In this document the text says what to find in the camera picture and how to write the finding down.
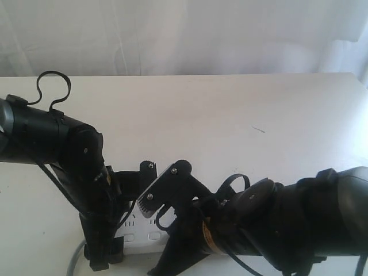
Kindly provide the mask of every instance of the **power outlet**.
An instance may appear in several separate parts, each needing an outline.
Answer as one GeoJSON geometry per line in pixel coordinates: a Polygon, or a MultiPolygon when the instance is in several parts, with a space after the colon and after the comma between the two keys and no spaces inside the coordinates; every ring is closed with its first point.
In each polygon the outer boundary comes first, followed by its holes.
{"type": "MultiPolygon", "coordinates": [[[[162,252],[168,235],[161,231],[155,220],[156,214],[151,218],[143,217],[139,208],[135,206],[127,221],[118,229],[116,237],[124,236],[125,254],[142,254],[162,252]]],[[[174,221],[175,215],[169,210],[161,219],[163,226],[169,226],[174,221]]]]}

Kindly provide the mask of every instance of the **black plastic bracket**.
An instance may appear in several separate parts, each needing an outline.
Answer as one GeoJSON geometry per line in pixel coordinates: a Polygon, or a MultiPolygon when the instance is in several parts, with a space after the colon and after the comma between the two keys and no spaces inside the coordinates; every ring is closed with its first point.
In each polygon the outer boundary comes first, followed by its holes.
{"type": "MultiPolygon", "coordinates": [[[[112,186],[117,189],[116,194],[119,194],[119,206],[118,210],[115,210],[119,212],[119,218],[128,211],[129,201],[136,200],[139,194],[157,178],[156,165],[151,161],[143,161],[139,171],[114,172],[110,166],[107,170],[112,186]]],[[[100,271],[108,269],[109,263],[122,262],[124,237],[114,237],[120,221],[106,223],[89,220],[83,216],[80,216],[80,220],[86,238],[84,255],[90,261],[90,267],[94,271],[100,271]]]]}

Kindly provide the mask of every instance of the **white surface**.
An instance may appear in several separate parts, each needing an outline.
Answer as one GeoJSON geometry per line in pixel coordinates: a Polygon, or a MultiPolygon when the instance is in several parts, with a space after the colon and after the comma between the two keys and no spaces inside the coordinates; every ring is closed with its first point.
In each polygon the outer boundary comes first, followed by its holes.
{"type": "Polygon", "coordinates": [[[0,75],[353,72],[367,0],[1,0],[0,75]]]}
{"type": "MultiPolygon", "coordinates": [[[[0,78],[0,97],[35,99],[35,82],[0,78]]],[[[37,107],[46,109],[66,86],[51,77],[41,88],[37,107]]],[[[55,108],[103,133],[103,155],[114,170],[136,170],[148,159],[161,172],[187,159],[213,191],[235,172],[252,183],[269,177],[292,184],[329,167],[368,166],[368,95],[352,74],[74,77],[70,99],[55,108]]],[[[1,275],[64,275],[83,237],[77,212],[36,166],[0,164],[0,191],[1,275]]],[[[76,276],[145,275],[158,257],[127,256],[98,273],[82,260],[76,276]]],[[[280,275],[262,258],[243,259],[280,275]]],[[[331,258],[311,275],[352,275],[356,261],[331,258]]],[[[248,275],[225,256],[183,275],[229,271],[248,275]]]]}

